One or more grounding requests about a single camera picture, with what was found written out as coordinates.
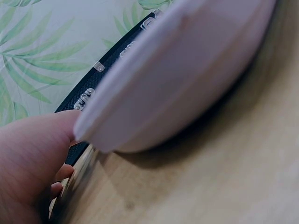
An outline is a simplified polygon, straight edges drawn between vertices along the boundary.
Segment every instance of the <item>metal clip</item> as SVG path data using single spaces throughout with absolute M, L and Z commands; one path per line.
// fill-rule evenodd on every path
M 78 101 L 74 105 L 74 109 L 78 111 L 82 111 L 89 101 L 89 99 L 94 95 L 94 89 L 89 88 L 87 89 L 78 99 Z
M 156 20 L 162 15 L 162 12 L 159 9 L 156 9 L 153 14 L 155 15 L 155 17 L 149 17 L 148 19 L 146 19 L 142 24 L 141 24 L 141 28 L 143 30 L 147 30 L 148 28 L 150 28 L 150 26 L 152 26 Z
M 127 47 L 120 53 L 120 58 L 123 58 L 135 43 L 135 41 L 132 41 L 130 44 L 128 44 Z
M 93 66 L 98 72 L 102 72 L 105 70 L 105 66 L 102 65 L 101 62 L 97 62 L 94 66 Z

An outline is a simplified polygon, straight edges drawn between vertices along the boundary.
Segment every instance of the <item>white plastic container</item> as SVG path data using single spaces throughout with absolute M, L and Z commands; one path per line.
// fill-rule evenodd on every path
M 200 116 L 248 65 L 275 0 L 181 0 L 117 61 L 74 133 L 102 152 L 136 152 Z

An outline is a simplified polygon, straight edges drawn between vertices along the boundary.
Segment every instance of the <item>wooden table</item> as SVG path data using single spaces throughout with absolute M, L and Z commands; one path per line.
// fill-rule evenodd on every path
M 249 73 L 178 137 L 141 154 L 81 158 L 59 222 L 299 223 L 298 12 L 299 0 L 280 1 Z

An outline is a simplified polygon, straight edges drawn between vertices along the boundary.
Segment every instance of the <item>finger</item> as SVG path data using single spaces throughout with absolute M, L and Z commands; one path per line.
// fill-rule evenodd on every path
M 52 184 L 50 200 L 57 198 L 60 195 L 60 192 L 62 191 L 62 189 L 63 189 L 63 186 L 61 183 L 56 182 L 56 183 Z
M 74 168 L 71 165 L 64 164 L 55 175 L 54 182 L 69 178 L 73 172 Z
M 73 126 L 79 115 L 65 111 L 29 117 L 0 129 L 0 163 L 18 180 L 12 184 L 15 188 L 27 186 L 28 195 L 35 195 L 52 183 L 74 141 Z

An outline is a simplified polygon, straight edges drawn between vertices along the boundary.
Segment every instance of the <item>palm leaf print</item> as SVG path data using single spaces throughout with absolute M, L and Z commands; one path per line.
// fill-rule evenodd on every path
M 173 0 L 138 0 L 140 6 L 145 10 L 156 9 L 164 4 L 168 6 L 173 2 Z
M 38 1 L 21 0 L 19 2 L 20 4 L 27 4 L 28 2 L 37 3 Z M 42 70 L 77 72 L 90 67 L 86 63 L 63 61 L 85 48 L 88 44 L 87 41 L 70 44 L 54 53 L 44 53 L 45 50 L 53 47 L 61 39 L 73 24 L 73 20 L 67 21 L 47 39 L 41 41 L 40 38 L 51 19 L 51 13 L 46 14 L 33 30 L 26 35 L 23 35 L 23 31 L 32 21 L 32 11 L 28 10 L 17 22 L 13 20 L 15 15 L 16 8 L 10 8 L 0 17 L 0 61 L 3 62 L 2 70 L 0 70 L 0 125 L 28 116 L 25 107 L 14 102 L 10 96 L 6 85 L 7 78 L 13 80 L 16 87 L 29 96 L 49 104 L 51 103 L 50 100 L 36 89 L 32 82 L 49 86 L 69 85 L 70 83 L 46 76 Z
M 0 3 L 4 3 L 10 7 L 24 7 L 27 5 L 33 5 L 41 0 L 0 0 Z
M 134 2 L 131 7 L 130 14 L 128 14 L 127 10 L 124 9 L 122 13 L 122 21 L 120 21 L 118 18 L 114 16 L 115 26 L 121 37 L 127 34 L 128 31 L 130 31 L 137 23 L 139 23 L 143 18 L 145 18 L 147 14 L 149 14 L 149 12 L 146 10 L 142 10 L 141 13 L 138 13 L 138 7 L 138 4 Z M 107 49 L 111 49 L 116 44 L 116 42 L 112 42 L 106 39 L 102 39 L 102 41 L 104 45 L 107 47 Z

